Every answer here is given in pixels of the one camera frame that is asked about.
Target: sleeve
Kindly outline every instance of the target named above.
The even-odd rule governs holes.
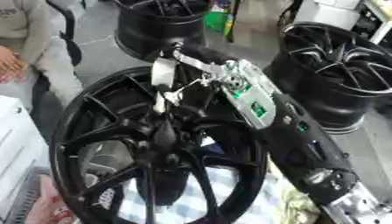
[[[45,0],[24,0],[28,35],[21,52],[21,59],[33,65],[49,44],[51,24]]]

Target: checkered cloth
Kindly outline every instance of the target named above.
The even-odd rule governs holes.
[[[222,168],[207,168],[213,192],[220,205],[233,191],[237,183],[235,171]],[[237,220],[236,223],[262,223],[277,224],[279,219],[278,205],[280,203],[277,189],[278,178],[267,174],[262,190],[256,197],[253,205]],[[145,204],[137,192],[135,180],[131,180],[125,187],[125,199],[120,208],[119,216],[125,220],[136,223],[145,221]],[[207,211],[207,204],[200,184],[193,175],[190,175],[183,195],[168,207],[157,209],[157,223],[188,223],[203,217]]]

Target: black alloy wheel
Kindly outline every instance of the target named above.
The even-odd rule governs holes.
[[[120,8],[117,44],[140,60],[153,61],[176,42],[204,44],[203,17],[211,0],[115,0]]]
[[[359,35],[327,24],[295,23],[280,33],[270,78],[330,133],[360,127],[374,101],[392,94],[392,57]]]
[[[191,223],[234,222],[261,189],[265,150],[242,121],[213,119],[187,106],[172,108],[167,115],[155,114],[151,110],[155,96],[149,85],[150,70],[139,67],[115,73],[88,87],[66,109],[50,154],[61,196],[83,223],[135,223],[118,216],[123,184],[135,179],[146,205],[145,223],[151,224],[157,221],[157,206],[173,203],[184,191],[188,175],[193,175],[207,210],[204,217]],[[221,151],[200,146],[205,136],[211,137]],[[121,169],[105,173],[97,183],[88,185],[83,167],[88,153],[83,149],[102,141],[122,143],[131,159]],[[207,167],[228,167],[238,173],[234,190],[219,206]],[[160,186],[168,186],[168,181],[174,182],[172,189],[162,189]],[[100,198],[108,189],[115,197],[105,207]]]

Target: robotic arm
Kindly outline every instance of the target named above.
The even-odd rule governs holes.
[[[153,85],[170,86],[177,63],[195,67],[202,75],[177,91],[160,91],[156,109],[165,109],[162,106],[165,101],[179,105],[182,91],[194,83],[214,85],[248,124],[260,131],[272,160],[284,176],[336,223],[392,222],[391,208],[379,203],[361,183],[347,155],[260,68],[245,59],[229,58],[196,45],[178,44],[166,56],[176,61],[156,61]]]

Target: gray sweater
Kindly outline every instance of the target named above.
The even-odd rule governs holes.
[[[47,7],[45,0],[0,0],[0,46],[34,65],[52,34]]]

